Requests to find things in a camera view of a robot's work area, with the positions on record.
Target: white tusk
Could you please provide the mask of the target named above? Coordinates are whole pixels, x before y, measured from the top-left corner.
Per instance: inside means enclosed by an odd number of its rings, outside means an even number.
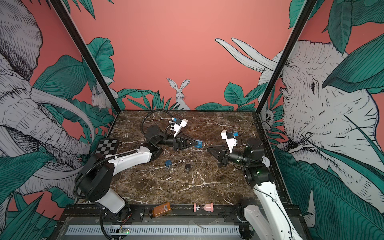
[[[224,40],[221,40],[219,38],[215,39],[216,42],[218,42],[220,45],[222,45],[237,61],[239,61],[242,65],[253,69],[258,72],[264,71],[265,67],[258,62],[255,62],[254,60],[244,56],[239,52],[236,48],[234,48],[231,44],[227,43]]]
[[[10,157],[17,157],[25,154],[4,126],[0,126],[0,149]]]
[[[37,88],[32,88],[31,99],[37,103],[48,103],[57,107],[67,109],[73,112],[74,114],[76,114],[77,116],[81,117],[84,120],[84,122],[88,125],[89,129],[91,130],[92,142],[93,142],[93,139],[95,136],[95,130],[93,128],[91,120],[83,111],[81,111],[81,109],[79,109],[75,105],[71,104],[70,102],[62,98],[56,97],[52,94],[46,93]]]
[[[58,180],[58,179],[65,179],[68,177],[72,177],[73,175],[76,175],[78,172],[81,171],[83,167],[79,167],[75,170],[71,171],[58,171],[54,169],[50,169],[46,166],[43,166],[39,170],[37,170],[33,175],[35,177],[45,179],[45,180]]]
[[[277,62],[264,57],[256,49],[252,48],[250,45],[246,44],[245,42],[239,39],[232,38],[232,41],[234,41],[246,54],[248,54],[256,62],[260,63],[268,69],[275,70]]]

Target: checkerboard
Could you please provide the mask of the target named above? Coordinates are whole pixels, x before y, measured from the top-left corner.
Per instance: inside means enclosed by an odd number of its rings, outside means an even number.
[[[117,138],[104,138],[99,141],[95,153],[102,155],[116,154],[118,150],[119,140]]]

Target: brown marble table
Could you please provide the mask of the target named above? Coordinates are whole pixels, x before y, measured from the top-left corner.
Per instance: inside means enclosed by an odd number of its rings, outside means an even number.
[[[123,111],[111,131],[110,137],[118,137],[118,153],[137,148],[144,140],[140,123],[147,111]],[[242,132],[254,122],[252,113],[236,112],[172,112],[175,117],[186,118],[184,132],[195,139],[203,140],[202,149],[189,148],[175,152],[172,147],[161,146],[163,154],[155,161],[134,166],[118,173],[112,179],[111,187],[131,204],[237,204],[241,198],[256,195],[246,184],[240,170],[217,167],[217,160],[207,153],[207,146],[225,144],[222,130],[233,128]],[[161,129],[168,125],[166,113],[154,113],[144,124],[144,131],[156,124]],[[242,135],[244,142],[249,136],[258,136],[256,127],[251,126]],[[170,169],[165,161],[171,160]],[[185,164],[191,164],[185,171]]]

